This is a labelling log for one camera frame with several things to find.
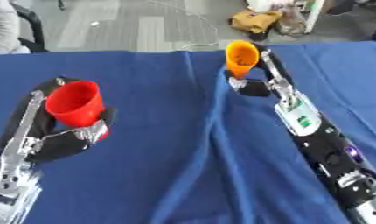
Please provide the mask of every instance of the plastic cup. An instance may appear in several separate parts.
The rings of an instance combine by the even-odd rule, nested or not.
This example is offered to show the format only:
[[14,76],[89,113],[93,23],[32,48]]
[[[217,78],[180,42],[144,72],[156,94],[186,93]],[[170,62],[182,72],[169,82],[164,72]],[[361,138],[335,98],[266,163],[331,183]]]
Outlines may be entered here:
[[90,80],[77,80],[54,90],[46,111],[70,127],[86,127],[99,120],[105,109],[100,88]]
[[226,67],[237,78],[248,74],[259,59],[259,50],[247,41],[236,41],[226,48]]

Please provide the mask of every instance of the gray carpet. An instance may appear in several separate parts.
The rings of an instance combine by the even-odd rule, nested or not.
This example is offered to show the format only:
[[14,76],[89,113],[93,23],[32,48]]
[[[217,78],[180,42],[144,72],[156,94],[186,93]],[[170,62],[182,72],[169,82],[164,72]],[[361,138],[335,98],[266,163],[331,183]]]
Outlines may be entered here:
[[[247,39],[227,19],[246,7],[244,0],[17,0],[44,22],[47,48],[54,52],[129,50],[169,52],[224,49],[232,40]],[[322,15],[313,33],[300,38],[274,31],[265,43],[360,41],[376,30],[376,11]],[[23,36],[30,31],[23,23]]]

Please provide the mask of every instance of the wrinkled fabric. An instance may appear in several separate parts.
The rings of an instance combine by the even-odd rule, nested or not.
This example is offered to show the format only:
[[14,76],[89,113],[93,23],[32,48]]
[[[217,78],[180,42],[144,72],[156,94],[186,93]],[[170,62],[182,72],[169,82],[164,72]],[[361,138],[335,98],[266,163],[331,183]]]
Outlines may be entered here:
[[[376,167],[376,44],[273,49]],[[25,223],[349,223],[275,115],[277,99],[236,94],[224,63],[223,52],[0,56],[0,135],[22,95],[60,75],[98,82],[119,110],[108,139],[40,167],[44,191]]]

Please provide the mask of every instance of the white wire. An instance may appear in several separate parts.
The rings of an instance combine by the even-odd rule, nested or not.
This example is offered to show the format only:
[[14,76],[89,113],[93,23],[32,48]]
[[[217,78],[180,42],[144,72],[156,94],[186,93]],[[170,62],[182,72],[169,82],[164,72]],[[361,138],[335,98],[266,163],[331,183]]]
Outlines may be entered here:
[[192,11],[189,11],[187,9],[184,9],[184,8],[181,8],[181,7],[178,7],[176,5],[172,5],[172,4],[169,4],[170,2],[168,3],[161,3],[161,2],[158,2],[158,1],[154,1],[154,0],[147,0],[145,3],[153,3],[153,4],[160,4],[160,5],[163,5],[163,6],[166,6],[166,7],[170,7],[170,8],[174,8],[174,9],[177,9],[177,10],[181,10],[181,11],[184,11],[187,15],[193,15],[193,16],[196,16],[197,18],[203,20],[206,22],[206,25],[208,27],[210,27],[211,29],[214,30],[214,36],[216,38],[215,42],[212,42],[212,43],[209,43],[209,44],[195,44],[195,43],[190,43],[189,45],[184,45],[183,47],[177,49],[177,51],[182,51],[188,47],[192,47],[192,46],[198,46],[198,47],[201,47],[201,46],[215,46],[215,45],[218,45],[219,44],[219,36],[218,36],[218,29],[217,27],[215,27],[214,25],[211,24],[211,22],[206,19],[205,17],[202,17],[200,16],[198,13],[194,13]]

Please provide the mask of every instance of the table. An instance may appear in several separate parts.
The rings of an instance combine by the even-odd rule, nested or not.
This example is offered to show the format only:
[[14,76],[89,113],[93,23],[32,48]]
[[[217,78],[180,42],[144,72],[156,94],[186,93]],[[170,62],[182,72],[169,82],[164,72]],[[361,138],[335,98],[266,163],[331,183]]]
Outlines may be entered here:
[[[274,51],[376,167],[376,44]],[[274,96],[236,94],[223,64],[223,52],[0,56],[0,134],[19,98],[59,75],[97,81],[119,109],[107,140],[42,165],[44,191],[26,223],[348,223],[275,115]]]

